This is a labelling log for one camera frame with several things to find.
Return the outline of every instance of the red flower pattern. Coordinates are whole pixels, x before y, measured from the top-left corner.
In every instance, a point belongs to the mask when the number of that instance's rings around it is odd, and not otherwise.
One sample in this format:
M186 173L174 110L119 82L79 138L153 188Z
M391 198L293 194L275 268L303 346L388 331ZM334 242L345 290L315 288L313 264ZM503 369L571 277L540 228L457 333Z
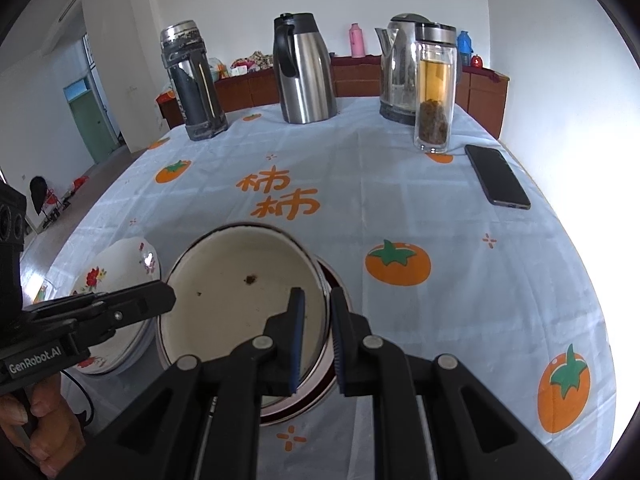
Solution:
M91 269L86 276L86 284L87 286L96 286L98 285L98 273L100 269L96 267L95 269Z
M85 359L81 363L78 363L78 367L79 368L87 368L88 365L93 364L94 361L95 361L95 357L89 357L88 359Z

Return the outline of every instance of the green door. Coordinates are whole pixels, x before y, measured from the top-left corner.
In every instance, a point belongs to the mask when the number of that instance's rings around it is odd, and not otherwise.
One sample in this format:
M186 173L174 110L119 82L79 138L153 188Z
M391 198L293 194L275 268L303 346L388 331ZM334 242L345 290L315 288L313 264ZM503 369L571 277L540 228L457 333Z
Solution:
M95 100L94 93L90 90L82 92L69 101L71 113L74 115L76 125L82 135L86 148L98 164L107 160L110 153L118 145L109 133L109 128L104 123L104 117Z

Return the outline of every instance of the human hand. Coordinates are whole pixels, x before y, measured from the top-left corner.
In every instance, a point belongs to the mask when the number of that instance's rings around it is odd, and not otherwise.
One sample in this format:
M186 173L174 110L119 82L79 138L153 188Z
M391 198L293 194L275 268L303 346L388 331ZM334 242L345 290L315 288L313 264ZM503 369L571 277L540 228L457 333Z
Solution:
M14 428L27 422L24 406L12 395L0 397L0 428L14 446L35 459L46 476L54 478L84 447L80 423L60 394L60 374L34 386L31 413L38 418L38 428L28 449Z

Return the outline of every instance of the smartphone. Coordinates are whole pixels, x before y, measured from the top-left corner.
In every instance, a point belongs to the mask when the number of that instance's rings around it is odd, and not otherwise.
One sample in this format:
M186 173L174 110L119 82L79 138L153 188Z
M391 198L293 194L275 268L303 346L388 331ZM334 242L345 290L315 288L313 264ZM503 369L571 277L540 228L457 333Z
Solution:
M527 194L498 150L467 144L465 152L490 203L518 209L531 208Z

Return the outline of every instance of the wooden cabinet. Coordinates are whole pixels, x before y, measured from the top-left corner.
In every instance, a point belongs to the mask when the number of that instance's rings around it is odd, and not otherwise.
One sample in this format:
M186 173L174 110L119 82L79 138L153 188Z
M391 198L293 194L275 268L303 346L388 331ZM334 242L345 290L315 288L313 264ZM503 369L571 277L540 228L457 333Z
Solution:
M509 78L497 72L463 73L456 88L456 103L495 139L500 137Z
M469 87L471 85L471 74L462 73L462 78L456 86L456 104L464 111L469 110Z
M380 56L334 57L331 70L337 97L380 95ZM502 128L509 78L492 70L468 66L462 70L462 78L456 86L456 104L497 139ZM216 92L225 112L279 102L271 68L216 81ZM175 100L160 105L160 109L169 126L182 124L182 117L176 115L179 110Z

